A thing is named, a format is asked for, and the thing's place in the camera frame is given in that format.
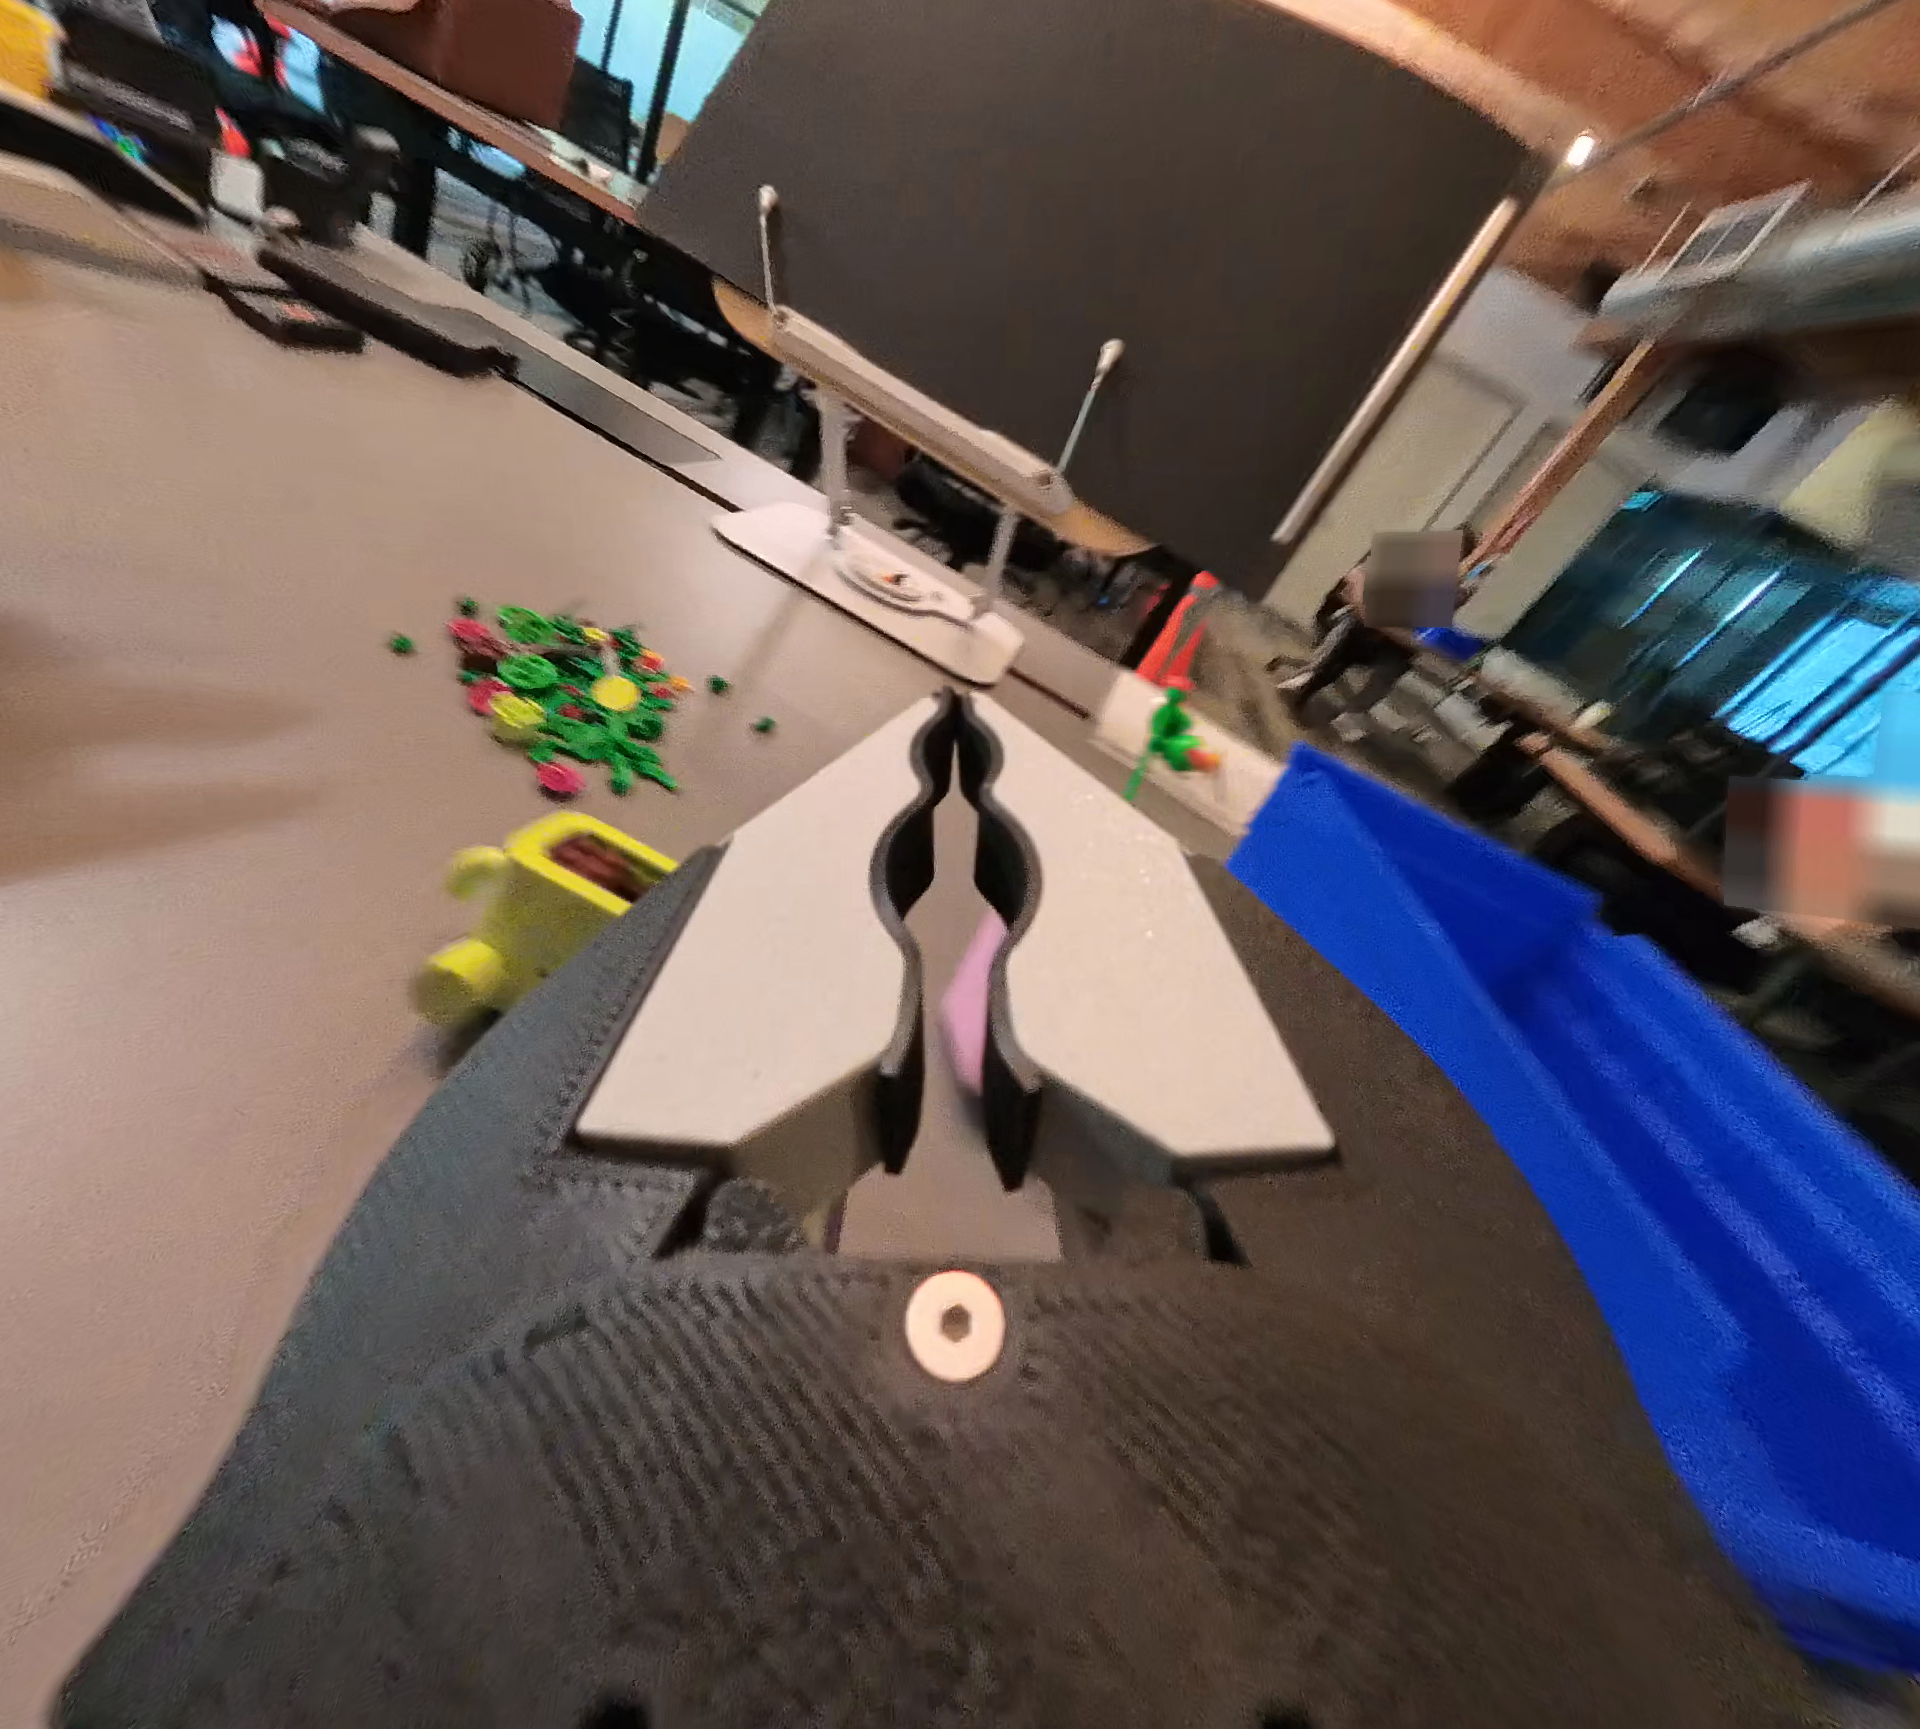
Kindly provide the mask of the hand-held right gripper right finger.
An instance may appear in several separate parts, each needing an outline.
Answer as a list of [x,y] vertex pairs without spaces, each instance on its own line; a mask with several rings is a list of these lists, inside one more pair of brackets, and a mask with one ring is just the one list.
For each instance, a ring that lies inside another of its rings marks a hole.
[[1004,932],[981,1060],[1000,1183],[1074,1146],[1155,1187],[1330,1161],[1332,1122],[1179,838],[976,697],[955,766]]

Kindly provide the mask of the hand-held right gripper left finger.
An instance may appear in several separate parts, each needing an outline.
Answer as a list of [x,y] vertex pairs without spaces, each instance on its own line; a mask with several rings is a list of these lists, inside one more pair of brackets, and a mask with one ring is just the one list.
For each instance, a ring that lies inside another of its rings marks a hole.
[[906,918],[961,712],[955,691],[911,705],[709,854],[575,1141],[763,1183],[800,1217],[904,1168],[927,1082]]

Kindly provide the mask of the lime toy brick pot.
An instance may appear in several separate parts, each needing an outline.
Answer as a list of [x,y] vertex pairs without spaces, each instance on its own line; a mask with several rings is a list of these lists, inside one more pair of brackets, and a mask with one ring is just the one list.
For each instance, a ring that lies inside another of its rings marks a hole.
[[462,848],[445,888],[477,906],[474,927],[424,960],[415,1010],[446,1030],[505,1014],[676,868],[576,808],[547,812],[497,846]]

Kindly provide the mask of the pink pot with green plant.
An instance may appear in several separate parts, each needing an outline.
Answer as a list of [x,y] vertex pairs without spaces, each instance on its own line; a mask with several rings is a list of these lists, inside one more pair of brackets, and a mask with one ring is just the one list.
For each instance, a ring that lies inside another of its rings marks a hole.
[[938,1000],[936,1020],[953,1080],[973,1096],[985,1089],[993,975],[1004,936],[1003,918],[985,912]]

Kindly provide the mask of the clear plastic box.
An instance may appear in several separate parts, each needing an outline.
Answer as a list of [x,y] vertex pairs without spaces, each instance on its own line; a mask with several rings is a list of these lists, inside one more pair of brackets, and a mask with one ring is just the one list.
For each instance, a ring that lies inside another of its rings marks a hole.
[[[1092,742],[1098,750],[1125,764],[1125,788],[1140,744],[1150,712],[1165,695],[1131,670],[1120,673],[1107,692],[1104,702],[1092,717]],[[1212,776],[1179,779],[1158,768],[1150,774],[1145,791],[1161,791],[1179,805],[1193,811],[1212,828],[1230,837],[1243,837],[1261,808],[1273,797],[1283,779],[1283,764],[1245,742],[1228,729],[1201,712],[1186,691],[1198,733],[1220,754],[1220,771]]]

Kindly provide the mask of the green toy plant stem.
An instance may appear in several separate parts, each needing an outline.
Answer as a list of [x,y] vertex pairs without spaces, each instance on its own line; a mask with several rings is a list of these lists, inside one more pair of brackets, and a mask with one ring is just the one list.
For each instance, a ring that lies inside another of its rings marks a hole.
[[1198,733],[1188,709],[1188,689],[1180,685],[1165,687],[1161,702],[1150,712],[1120,797],[1134,805],[1158,768],[1179,779],[1212,776],[1223,768],[1223,757]]

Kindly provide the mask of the pile of small toy pieces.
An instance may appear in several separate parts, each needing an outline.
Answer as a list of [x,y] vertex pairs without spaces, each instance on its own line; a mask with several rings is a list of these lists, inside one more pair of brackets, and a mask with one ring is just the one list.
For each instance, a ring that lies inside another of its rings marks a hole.
[[768,757],[779,709],[741,697],[722,670],[686,673],[635,619],[457,593],[436,615],[374,623],[393,660],[436,662],[441,681],[549,805],[685,794],[698,735]]

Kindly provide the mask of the red object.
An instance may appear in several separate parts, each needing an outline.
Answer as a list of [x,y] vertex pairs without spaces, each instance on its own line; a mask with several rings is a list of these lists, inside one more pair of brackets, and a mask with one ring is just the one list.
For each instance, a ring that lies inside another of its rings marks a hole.
[[1220,581],[1208,569],[1196,570],[1179,598],[1172,591],[1166,591],[1165,601],[1156,605],[1161,619],[1150,632],[1142,630],[1146,646],[1140,659],[1131,665],[1132,673],[1158,689],[1193,689],[1195,667],[1218,591]]

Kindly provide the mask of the blue plastic bin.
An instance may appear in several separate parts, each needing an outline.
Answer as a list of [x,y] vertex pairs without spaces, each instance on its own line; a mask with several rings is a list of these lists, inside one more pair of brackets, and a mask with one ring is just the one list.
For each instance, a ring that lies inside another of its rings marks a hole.
[[1915,1188],[1590,892],[1336,757],[1227,868],[1501,1142],[1789,1638],[1917,1672]]

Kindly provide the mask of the white stand with bar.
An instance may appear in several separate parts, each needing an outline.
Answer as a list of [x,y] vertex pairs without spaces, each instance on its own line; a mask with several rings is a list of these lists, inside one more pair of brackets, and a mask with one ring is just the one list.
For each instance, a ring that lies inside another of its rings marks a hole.
[[968,689],[996,687],[1024,639],[1003,605],[1022,542],[1048,565],[1078,550],[1117,565],[1148,540],[1072,484],[1094,413],[1126,360],[1107,337],[1064,442],[1039,452],[966,417],[805,316],[782,286],[782,200],[757,188],[760,295],[714,279],[722,314],[791,371],[818,420],[821,499],[714,521],[738,554],[798,584]]

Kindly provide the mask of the black power brick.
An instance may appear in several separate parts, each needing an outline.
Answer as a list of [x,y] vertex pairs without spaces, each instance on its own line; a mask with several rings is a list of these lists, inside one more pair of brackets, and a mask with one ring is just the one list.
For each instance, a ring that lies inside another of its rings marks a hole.
[[516,375],[519,349],[493,322],[371,275],[344,250],[270,238],[254,258],[300,299],[427,367],[457,377]]

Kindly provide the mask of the large black board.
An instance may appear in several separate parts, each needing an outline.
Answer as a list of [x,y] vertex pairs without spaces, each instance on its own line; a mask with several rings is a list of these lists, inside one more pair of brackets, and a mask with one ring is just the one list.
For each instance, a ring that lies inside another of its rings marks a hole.
[[1537,153],[1261,0],[771,0],[640,205],[1259,598],[1283,526]]

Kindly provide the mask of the small black battery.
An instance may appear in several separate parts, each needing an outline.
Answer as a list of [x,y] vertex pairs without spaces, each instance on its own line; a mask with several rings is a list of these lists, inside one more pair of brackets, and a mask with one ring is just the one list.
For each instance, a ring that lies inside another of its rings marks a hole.
[[200,282],[217,301],[254,333],[302,353],[354,356],[368,345],[367,333],[288,289],[274,275],[245,275],[199,268]]

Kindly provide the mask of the black charging box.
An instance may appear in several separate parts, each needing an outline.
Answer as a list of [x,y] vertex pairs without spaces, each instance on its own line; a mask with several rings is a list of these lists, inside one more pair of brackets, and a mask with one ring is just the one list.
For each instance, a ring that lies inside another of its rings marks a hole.
[[262,224],[274,234],[344,250],[368,219],[372,195],[393,182],[401,143],[393,132],[356,127],[340,150],[309,136],[265,136],[252,151]]

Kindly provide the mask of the long wooden desk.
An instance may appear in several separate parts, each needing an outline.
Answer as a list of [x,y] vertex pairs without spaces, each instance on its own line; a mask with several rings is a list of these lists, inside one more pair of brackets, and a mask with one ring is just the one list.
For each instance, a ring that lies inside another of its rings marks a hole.
[[418,70],[397,61],[374,46],[342,31],[324,3],[314,0],[254,0],[260,14],[318,49],[362,70],[372,82],[407,97],[421,114],[441,121],[446,132],[464,132],[521,161],[526,171],[587,202],[597,214],[627,228],[640,226],[647,185],[621,167],[591,156],[566,136],[482,108],[474,99],[432,84]]

